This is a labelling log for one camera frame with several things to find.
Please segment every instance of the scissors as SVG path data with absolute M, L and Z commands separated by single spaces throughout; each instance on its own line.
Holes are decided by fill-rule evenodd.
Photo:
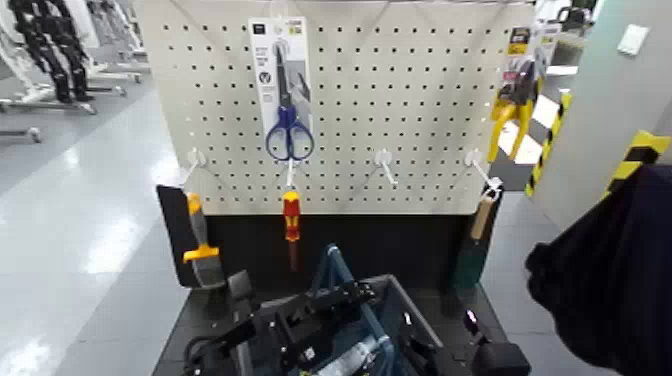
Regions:
M 280 105 L 278 106 L 278 122 L 266 136 L 266 151 L 271 157 L 279 161 L 300 161 L 313 153 L 315 139 L 310 130 L 301 123 L 296 106 L 292 103 L 292 95 L 287 89 L 285 61 L 280 46 L 276 44 L 274 49 Z M 284 146 L 274 146 L 274 139 L 284 140 Z M 295 144 L 297 139 L 304 141 L 302 145 Z

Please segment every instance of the black fabric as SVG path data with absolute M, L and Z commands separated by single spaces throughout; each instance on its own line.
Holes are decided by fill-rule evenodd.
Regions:
M 672 167 L 643 166 L 527 259 L 565 345 L 623 375 L 672 375 Z
M 165 185 L 158 185 L 156 193 L 161 202 L 163 220 L 170 238 L 177 279 L 184 287 L 201 287 L 191 263 L 182 262 L 184 252 L 198 248 L 198 241 L 189 220 L 187 196 L 184 195 L 182 189 Z

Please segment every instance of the floor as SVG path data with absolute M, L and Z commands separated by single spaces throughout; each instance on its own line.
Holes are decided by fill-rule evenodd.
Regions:
M 15 87 L 0 81 L 0 97 Z M 45 140 L 0 139 L 0 375 L 148 375 L 185 301 L 153 188 L 180 171 L 151 78 L 125 87 L 97 98 L 97 116 L 0 117 Z M 526 292 L 526 254 L 558 232 L 506 193 L 483 286 L 533 375 L 606 374 L 564 348 Z

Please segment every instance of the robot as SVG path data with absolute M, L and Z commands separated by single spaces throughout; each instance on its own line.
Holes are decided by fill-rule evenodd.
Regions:
M 58 61 L 52 43 L 65 56 L 70 65 L 72 92 L 78 102 L 88 102 L 86 69 L 82 64 L 88 59 L 77 38 L 72 15 L 63 0 L 9 0 L 9 9 L 16 17 L 16 31 L 26 42 L 26 50 L 35 64 L 48 73 L 54 82 L 56 99 L 72 103 L 69 78 Z

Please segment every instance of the pegboard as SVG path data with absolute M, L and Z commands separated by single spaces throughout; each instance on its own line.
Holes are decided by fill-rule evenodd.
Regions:
M 187 189 L 206 214 L 277 214 L 287 164 L 264 147 L 249 17 L 267 1 L 138 3 L 180 164 L 209 159 Z M 501 2 L 290 2 L 308 22 L 315 152 L 294 179 L 306 214 L 470 214 L 512 27 L 534 7 Z M 377 150 L 392 152 L 392 186 Z

